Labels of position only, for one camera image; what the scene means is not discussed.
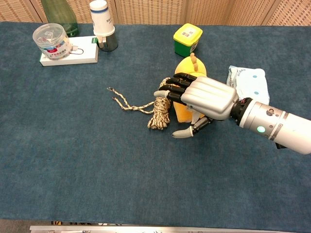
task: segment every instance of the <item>white package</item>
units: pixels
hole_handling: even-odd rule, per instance
[[[258,102],[269,104],[270,97],[263,69],[230,66],[227,85],[237,90],[239,100],[250,97]]]
[[[75,48],[75,51],[71,51],[69,56],[59,60],[50,60],[42,53],[40,57],[40,63],[44,67],[97,63],[98,46],[96,43],[97,38],[95,36],[71,37],[69,41],[73,45],[73,48]]]

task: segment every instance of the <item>green container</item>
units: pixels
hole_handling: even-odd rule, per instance
[[[175,32],[173,37],[175,41],[175,53],[183,57],[190,56],[190,53],[195,50],[197,44],[199,43],[202,33],[202,29],[190,23],[183,25]]]

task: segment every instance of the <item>robotic finger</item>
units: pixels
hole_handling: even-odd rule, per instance
[[[175,101],[177,103],[181,103],[183,105],[186,105],[183,101],[181,101],[181,95],[182,93],[176,93],[170,90],[160,90],[154,92],[154,97],[162,97],[162,98],[167,98],[169,100]]]
[[[170,78],[166,81],[166,83],[167,84],[175,84],[175,85],[178,85],[180,87],[185,87],[185,88],[187,88],[191,84],[191,82],[180,79],[180,78]]]
[[[179,87],[179,86],[173,86],[173,85],[163,85],[159,88],[159,91],[172,91],[175,93],[183,94],[185,92],[185,88]]]
[[[201,129],[203,129],[208,124],[212,123],[213,119],[204,116],[200,118],[201,113],[193,111],[191,125],[185,130],[178,130],[172,133],[174,138],[187,138],[193,137]]]
[[[196,80],[196,77],[191,75],[191,74],[186,74],[186,73],[177,73],[177,74],[174,74],[173,76],[174,78],[178,78],[178,79],[183,79],[183,80],[186,80],[186,81],[189,81],[189,82],[192,82],[194,80]]]

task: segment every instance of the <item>clear plastic jar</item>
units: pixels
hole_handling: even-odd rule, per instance
[[[33,40],[51,60],[67,57],[72,50],[72,44],[64,28],[57,23],[48,23],[38,27],[33,33]]]

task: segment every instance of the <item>yellow plush toy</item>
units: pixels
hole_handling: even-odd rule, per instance
[[[175,74],[186,73],[195,77],[207,76],[204,64],[191,53],[189,57],[183,59],[177,66]],[[178,122],[191,122],[192,112],[187,110],[187,106],[173,102]]]

